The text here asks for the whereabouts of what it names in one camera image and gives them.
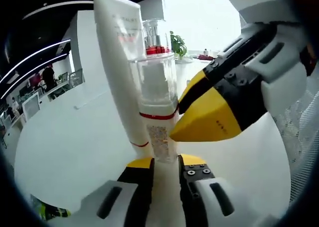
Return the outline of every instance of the white tube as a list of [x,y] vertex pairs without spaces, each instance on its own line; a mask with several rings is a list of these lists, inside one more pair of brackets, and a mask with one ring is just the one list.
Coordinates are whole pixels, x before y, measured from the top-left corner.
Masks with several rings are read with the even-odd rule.
[[122,124],[138,156],[148,156],[148,135],[128,63],[145,57],[140,5],[129,0],[94,0],[94,15],[104,70]]

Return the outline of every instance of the green plant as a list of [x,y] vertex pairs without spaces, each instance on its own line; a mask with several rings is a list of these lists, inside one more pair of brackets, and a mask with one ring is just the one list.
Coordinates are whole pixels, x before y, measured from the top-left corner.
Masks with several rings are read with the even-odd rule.
[[173,52],[181,59],[187,53],[184,40],[179,35],[174,35],[173,31],[170,31],[170,40]]

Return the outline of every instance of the product label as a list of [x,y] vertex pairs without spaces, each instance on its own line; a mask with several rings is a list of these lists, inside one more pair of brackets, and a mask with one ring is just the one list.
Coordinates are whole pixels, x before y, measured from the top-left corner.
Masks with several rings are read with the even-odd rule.
[[169,157],[168,131],[164,126],[147,125],[154,155],[159,158]]

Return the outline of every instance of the clear bottle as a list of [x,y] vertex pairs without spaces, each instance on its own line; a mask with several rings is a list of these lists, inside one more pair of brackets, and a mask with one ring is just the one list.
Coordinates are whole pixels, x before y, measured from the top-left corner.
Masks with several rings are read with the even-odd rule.
[[177,78],[170,34],[164,20],[143,22],[147,57],[131,61],[139,93],[140,115],[150,136],[155,158],[174,162],[176,142],[169,137],[178,121]]

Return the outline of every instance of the red band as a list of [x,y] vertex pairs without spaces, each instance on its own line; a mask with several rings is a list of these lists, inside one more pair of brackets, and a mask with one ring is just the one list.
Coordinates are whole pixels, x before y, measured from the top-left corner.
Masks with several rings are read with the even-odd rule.
[[152,46],[146,48],[146,54],[164,54],[164,53],[169,53],[170,50],[168,47],[163,47],[163,46]]
[[175,116],[175,113],[177,112],[178,107],[175,109],[175,111],[168,116],[157,116],[157,115],[149,115],[145,113],[140,113],[142,117],[148,118],[148,119],[154,119],[154,120],[169,120],[172,119]]
[[134,146],[145,147],[149,142],[145,143],[144,145],[137,145],[137,144],[135,144],[135,143],[132,143],[131,141],[130,141],[130,143],[133,144]]

